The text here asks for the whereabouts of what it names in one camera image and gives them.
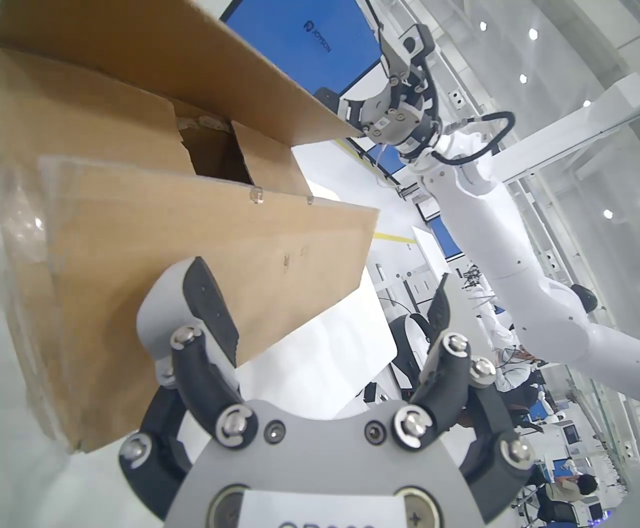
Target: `blue panel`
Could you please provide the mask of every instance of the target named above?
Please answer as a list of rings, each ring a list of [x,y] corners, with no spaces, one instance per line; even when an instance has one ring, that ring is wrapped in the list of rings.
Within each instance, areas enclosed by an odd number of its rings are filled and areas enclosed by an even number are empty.
[[[458,245],[453,241],[453,238],[451,238],[447,228],[444,227],[442,219],[439,216],[429,220],[427,225],[432,229],[433,234],[438,239],[446,259],[450,259],[451,257],[455,257],[462,253]]]
[[[554,460],[554,477],[570,477],[573,475],[570,469],[563,468],[563,465],[566,461],[566,458]]]
[[[380,58],[355,0],[243,0],[227,24],[311,93],[340,93]]]
[[[378,156],[380,156],[381,149],[382,147],[380,145],[376,145],[372,149],[368,150],[367,154],[369,154],[375,161],[378,159]],[[388,146],[384,150],[382,156],[380,156],[380,159],[378,160],[378,165],[380,165],[389,174],[393,174],[404,167],[404,163],[402,163],[398,157],[398,151],[391,146]]]
[[[547,418],[547,416],[549,416],[547,410],[545,409],[545,406],[542,405],[542,403],[539,401],[536,401],[533,407],[529,409],[529,415],[534,422],[536,420],[544,420],[545,418]]]

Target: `cardboard box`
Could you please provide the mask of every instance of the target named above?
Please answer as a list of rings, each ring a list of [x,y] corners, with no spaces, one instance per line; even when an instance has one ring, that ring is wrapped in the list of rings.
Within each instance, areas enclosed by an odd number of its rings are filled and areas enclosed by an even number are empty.
[[[184,0],[4,0],[0,46],[4,307],[48,435],[139,426],[135,315],[178,260],[212,269],[239,363],[358,287],[377,211],[310,198],[291,154],[356,132],[224,25]]]

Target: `gray metal plate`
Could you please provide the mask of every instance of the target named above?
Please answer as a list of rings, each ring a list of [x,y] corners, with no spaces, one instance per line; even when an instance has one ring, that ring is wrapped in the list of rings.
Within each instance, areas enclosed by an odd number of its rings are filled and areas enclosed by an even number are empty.
[[[387,401],[366,413],[332,421],[303,419],[264,401],[246,405],[259,418],[255,440],[241,451],[209,442],[178,492],[166,527],[205,527],[213,498],[233,484],[327,495],[393,495],[411,486],[432,496],[445,526],[484,526],[464,478],[440,441],[411,452],[392,438],[392,419],[404,402]],[[279,444],[270,445],[264,427],[274,419],[285,424],[286,435]],[[370,420],[387,428],[381,445],[365,439]]]

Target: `dark hair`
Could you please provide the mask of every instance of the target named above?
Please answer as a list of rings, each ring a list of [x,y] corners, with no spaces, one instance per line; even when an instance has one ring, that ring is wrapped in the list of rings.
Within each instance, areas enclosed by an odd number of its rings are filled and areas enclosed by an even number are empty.
[[[583,495],[590,495],[598,489],[598,481],[593,475],[580,475],[578,477],[578,489]]]

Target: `box flap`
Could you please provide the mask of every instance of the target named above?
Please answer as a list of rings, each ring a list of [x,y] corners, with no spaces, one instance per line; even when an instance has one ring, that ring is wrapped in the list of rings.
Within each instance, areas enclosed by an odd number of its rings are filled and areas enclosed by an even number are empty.
[[[244,164],[255,185],[269,191],[312,196],[291,147],[233,123]]]
[[[0,42],[186,101],[289,146],[358,135],[188,0],[2,0]]]
[[[168,266],[205,259],[242,364],[358,287],[378,217],[269,191],[255,203],[255,188],[212,178],[58,159],[42,168],[49,337],[60,341],[50,381],[75,417],[67,436],[87,451],[138,427],[157,389],[136,313]]]

